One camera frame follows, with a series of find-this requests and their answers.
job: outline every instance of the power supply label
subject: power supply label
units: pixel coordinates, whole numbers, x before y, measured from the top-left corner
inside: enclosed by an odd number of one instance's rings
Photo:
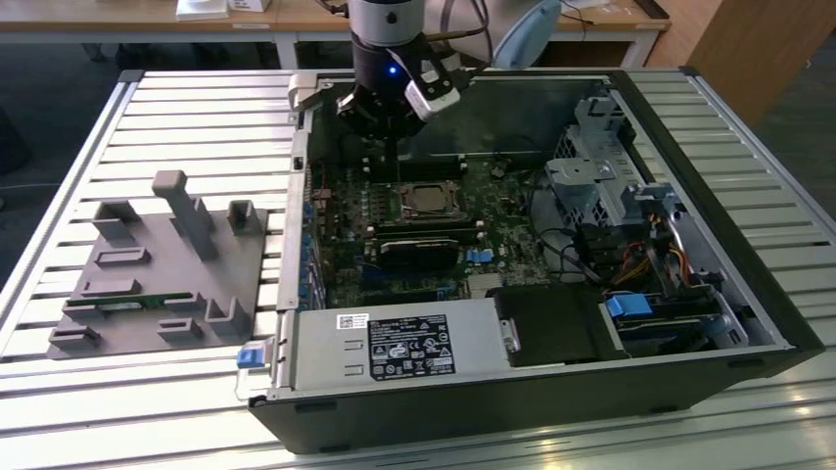
[[[367,320],[367,355],[375,381],[454,374],[446,315]]]

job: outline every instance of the green circuit board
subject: green circuit board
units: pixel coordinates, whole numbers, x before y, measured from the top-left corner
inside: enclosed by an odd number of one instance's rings
[[[362,234],[365,227],[403,221],[405,184],[369,183],[361,171],[351,169],[345,170],[342,177],[330,178],[334,183],[327,200],[317,204],[327,307],[363,306],[369,298],[387,296],[398,297],[403,301],[398,303],[410,299],[467,299],[467,279],[478,274],[494,273],[501,285],[507,286],[549,281],[525,212],[530,172],[497,175],[494,159],[485,156],[466,157],[465,162],[467,171],[457,180],[407,183],[449,188],[457,206],[453,219],[465,217],[482,222],[478,244],[461,246],[454,266],[441,272],[391,275],[374,264],[373,250],[369,252],[373,242]],[[490,261],[467,261],[470,250],[490,251]]]

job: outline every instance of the floor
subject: floor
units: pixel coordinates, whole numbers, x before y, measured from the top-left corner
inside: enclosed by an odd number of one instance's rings
[[[231,44],[223,50],[187,45],[153,46],[117,54],[102,49],[105,62],[91,62],[73,45],[0,45],[0,109],[30,150],[31,160],[0,175],[0,286],[39,222],[119,69],[131,61],[146,69],[257,69],[271,64],[263,50]],[[333,51],[299,51],[302,60],[322,65]],[[346,61],[345,54],[339,67]],[[809,61],[769,115],[754,127],[757,136],[811,196],[836,216],[836,35]]]

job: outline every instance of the cpu socket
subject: cpu socket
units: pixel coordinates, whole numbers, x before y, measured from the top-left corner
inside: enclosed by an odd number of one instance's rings
[[[401,217],[406,220],[461,218],[457,186],[451,181],[405,184],[401,193]]]

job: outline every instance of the metal slatted table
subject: metal slatted table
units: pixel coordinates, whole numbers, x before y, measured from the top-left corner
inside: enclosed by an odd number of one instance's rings
[[[547,429],[295,456],[245,410],[237,348],[51,361],[43,356],[95,230],[95,204],[151,198],[179,168],[209,210],[251,199],[270,212],[255,337],[273,333],[287,185],[289,72],[147,72],[118,83],[0,295],[0,467],[785,468],[836,456],[836,230],[798,183],[698,77],[633,71],[827,351],[687,411]],[[658,180],[649,146],[638,147]]]

